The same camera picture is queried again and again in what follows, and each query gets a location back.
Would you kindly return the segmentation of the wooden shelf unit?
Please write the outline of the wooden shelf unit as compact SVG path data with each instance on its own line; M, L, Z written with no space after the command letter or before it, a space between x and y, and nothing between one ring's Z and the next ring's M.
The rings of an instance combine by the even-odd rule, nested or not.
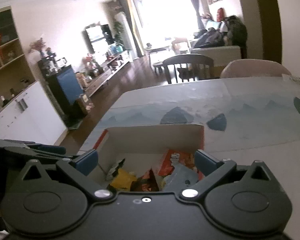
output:
M35 82L15 27L11 8L0 9L0 105Z

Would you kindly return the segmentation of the black water dispenser cabinet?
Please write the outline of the black water dispenser cabinet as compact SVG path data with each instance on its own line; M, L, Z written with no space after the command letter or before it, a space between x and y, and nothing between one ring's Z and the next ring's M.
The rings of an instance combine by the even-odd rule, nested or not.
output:
M46 56L38 61L38 67L62 110L63 121L70 128L85 117L78 103L84 93L72 66L57 68L56 63L55 59Z

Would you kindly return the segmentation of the television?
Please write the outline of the television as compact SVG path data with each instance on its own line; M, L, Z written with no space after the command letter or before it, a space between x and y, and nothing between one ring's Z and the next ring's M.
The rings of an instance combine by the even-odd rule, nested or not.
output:
M82 31L89 53L105 52L114 44L108 24L91 24Z

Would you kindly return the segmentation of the pink upholstered chair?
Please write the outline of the pink upholstered chair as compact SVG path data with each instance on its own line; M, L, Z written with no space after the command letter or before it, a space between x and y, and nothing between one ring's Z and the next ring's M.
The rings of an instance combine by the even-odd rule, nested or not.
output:
M221 72L220 78L238 77L281 77L291 75L283 65L268 60L240 59L231 61Z

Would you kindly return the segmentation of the dark wooden dining chair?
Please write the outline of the dark wooden dining chair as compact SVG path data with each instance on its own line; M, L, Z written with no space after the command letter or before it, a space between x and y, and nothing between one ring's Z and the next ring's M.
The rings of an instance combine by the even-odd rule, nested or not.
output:
M180 79L182 82L196 80L214 79L214 61L210 57L201 54L179 54L163 61L163 68L168 84L172 83L169 66L173 67L176 83Z

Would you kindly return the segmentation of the small round stool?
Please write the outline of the small round stool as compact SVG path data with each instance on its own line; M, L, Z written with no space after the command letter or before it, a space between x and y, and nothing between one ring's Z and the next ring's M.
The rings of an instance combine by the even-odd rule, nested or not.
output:
M162 74L164 72L163 62L154 63L153 68L155 73L157 72L157 70L159 71L159 74Z

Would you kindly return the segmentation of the dark red foil snack bag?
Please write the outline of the dark red foil snack bag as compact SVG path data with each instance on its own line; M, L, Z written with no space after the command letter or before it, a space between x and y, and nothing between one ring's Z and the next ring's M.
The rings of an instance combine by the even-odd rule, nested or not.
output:
M150 168L143 176L133 181L130 186L132 192L158 192L159 187L153 170Z

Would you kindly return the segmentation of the white storage cabinet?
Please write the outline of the white storage cabinet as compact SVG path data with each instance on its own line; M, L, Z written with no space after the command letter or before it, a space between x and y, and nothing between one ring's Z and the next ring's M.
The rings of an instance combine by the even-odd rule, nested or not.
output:
M0 139L58 145L67 131L39 81L0 111Z

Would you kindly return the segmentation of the grey blue snack packet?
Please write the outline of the grey blue snack packet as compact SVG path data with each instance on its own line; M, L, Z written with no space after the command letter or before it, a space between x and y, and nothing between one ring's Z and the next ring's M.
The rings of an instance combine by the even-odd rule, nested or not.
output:
M172 174L163 179L162 190L166 192L180 192L194 185L197 181L197 172L184 165L177 164Z

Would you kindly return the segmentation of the white and blue biscuit packet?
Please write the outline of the white and blue biscuit packet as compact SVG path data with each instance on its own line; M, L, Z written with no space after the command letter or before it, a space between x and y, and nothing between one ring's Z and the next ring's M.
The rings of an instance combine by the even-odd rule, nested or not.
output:
M125 158L117 161L108 171L106 175L106 181L111 181L113 180L118 174L119 174L119 169L121 169L125 163Z

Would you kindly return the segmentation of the white sofa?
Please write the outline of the white sofa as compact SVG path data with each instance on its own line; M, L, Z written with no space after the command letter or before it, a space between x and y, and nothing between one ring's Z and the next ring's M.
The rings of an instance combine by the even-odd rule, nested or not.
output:
M239 46L221 46L211 48L192 48L191 53L207 56L214 61L214 66L226 66L231 61L241 59Z

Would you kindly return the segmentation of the pile of dark clothes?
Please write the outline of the pile of dark clothes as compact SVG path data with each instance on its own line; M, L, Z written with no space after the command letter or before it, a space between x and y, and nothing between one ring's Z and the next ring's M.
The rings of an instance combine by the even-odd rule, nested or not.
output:
M209 20L205 30L191 46L192 49L239 46L241 58L247 58L248 31L240 18L232 15L221 22Z

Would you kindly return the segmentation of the paper bag on floor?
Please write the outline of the paper bag on floor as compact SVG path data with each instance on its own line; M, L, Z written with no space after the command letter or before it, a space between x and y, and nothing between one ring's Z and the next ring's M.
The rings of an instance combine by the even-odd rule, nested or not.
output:
M88 114L95 107L92 100L86 94L81 94L79 96L77 104L84 114Z

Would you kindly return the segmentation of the red Korean chip bag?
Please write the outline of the red Korean chip bag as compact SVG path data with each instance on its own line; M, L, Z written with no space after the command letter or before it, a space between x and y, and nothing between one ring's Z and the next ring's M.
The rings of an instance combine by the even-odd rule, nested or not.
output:
M169 176L172 174L174 169L179 165L183 165L186 168L189 168L197 172L197 169L195 168L194 165L193 153L187 153L187 152L169 149L162 156L162 159L159 161L157 165L156 174L162 177Z

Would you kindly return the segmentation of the white standing air conditioner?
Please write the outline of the white standing air conditioner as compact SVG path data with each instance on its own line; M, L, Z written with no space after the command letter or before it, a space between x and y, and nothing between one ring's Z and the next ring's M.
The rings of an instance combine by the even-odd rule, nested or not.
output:
M114 18L115 41L126 50L135 51L132 32L130 31L125 13L119 12Z

